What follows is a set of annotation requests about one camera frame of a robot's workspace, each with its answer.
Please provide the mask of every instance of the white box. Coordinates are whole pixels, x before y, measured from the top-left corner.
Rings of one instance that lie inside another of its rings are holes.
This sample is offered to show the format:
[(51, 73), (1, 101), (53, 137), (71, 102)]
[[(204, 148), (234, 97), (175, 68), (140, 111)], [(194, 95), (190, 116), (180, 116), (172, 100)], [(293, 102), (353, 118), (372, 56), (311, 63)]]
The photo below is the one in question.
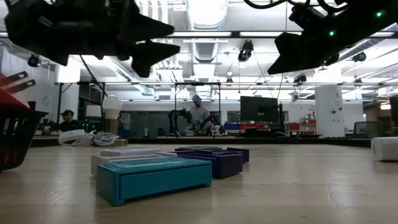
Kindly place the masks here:
[(371, 148), (374, 160), (398, 161), (398, 137), (373, 138)]
[(137, 147), (126, 149), (103, 149), (99, 152), (101, 156), (138, 156), (160, 152), (160, 149)]
[(158, 159), (166, 157), (177, 157), (176, 153), (169, 152), (155, 152), (153, 154), (142, 154), (135, 156), (102, 156), (102, 155), (92, 155), (91, 156), (91, 174), (97, 176), (97, 166), (107, 164), (109, 162), (119, 162), (119, 161), (131, 161), (131, 160), (141, 160), (141, 159)]

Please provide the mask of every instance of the black basket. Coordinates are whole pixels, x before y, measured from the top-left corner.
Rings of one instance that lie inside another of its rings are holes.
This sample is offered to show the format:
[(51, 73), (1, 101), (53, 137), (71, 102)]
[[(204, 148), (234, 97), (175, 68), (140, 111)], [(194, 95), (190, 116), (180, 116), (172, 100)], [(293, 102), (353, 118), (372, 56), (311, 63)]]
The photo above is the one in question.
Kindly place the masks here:
[(19, 167), (47, 113), (0, 105), (0, 172)]

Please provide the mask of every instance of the man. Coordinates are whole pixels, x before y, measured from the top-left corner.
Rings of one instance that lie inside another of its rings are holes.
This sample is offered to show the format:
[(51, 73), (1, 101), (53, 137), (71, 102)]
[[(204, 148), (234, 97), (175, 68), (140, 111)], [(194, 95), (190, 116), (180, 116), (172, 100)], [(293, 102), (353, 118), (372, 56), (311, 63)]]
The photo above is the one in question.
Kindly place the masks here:
[[(198, 95), (193, 96), (192, 98), (195, 106), (191, 107), (192, 121), (204, 122), (206, 118), (210, 116), (210, 112), (201, 104), (201, 98)], [(205, 126), (201, 129), (200, 133), (206, 133), (208, 129), (211, 128), (211, 121), (208, 121)]]
[(63, 122), (58, 126), (58, 130), (61, 132), (83, 129), (79, 122), (73, 119), (73, 115), (75, 115), (73, 111), (65, 110), (61, 115)]

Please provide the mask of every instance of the cap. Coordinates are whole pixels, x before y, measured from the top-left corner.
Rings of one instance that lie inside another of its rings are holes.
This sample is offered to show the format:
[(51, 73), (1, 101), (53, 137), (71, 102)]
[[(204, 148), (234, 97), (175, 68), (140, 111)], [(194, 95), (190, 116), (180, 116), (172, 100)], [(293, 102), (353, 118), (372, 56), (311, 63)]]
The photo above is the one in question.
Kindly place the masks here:
[(199, 102), (199, 101), (201, 101), (201, 98), (200, 98), (200, 96), (195, 95), (195, 96), (192, 97), (192, 101), (193, 102)]
[(61, 113), (62, 116), (70, 115), (73, 116), (75, 113), (71, 110), (65, 110), (63, 113)]

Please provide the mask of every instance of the teal box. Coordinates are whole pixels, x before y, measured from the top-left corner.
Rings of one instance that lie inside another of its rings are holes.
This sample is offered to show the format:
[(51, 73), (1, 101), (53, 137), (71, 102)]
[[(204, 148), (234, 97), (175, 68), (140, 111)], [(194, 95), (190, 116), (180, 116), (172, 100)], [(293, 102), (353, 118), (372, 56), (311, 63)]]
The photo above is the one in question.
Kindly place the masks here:
[(210, 161), (173, 157), (111, 162), (97, 168), (96, 190), (112, 206), (199, 185), (211, 186)]

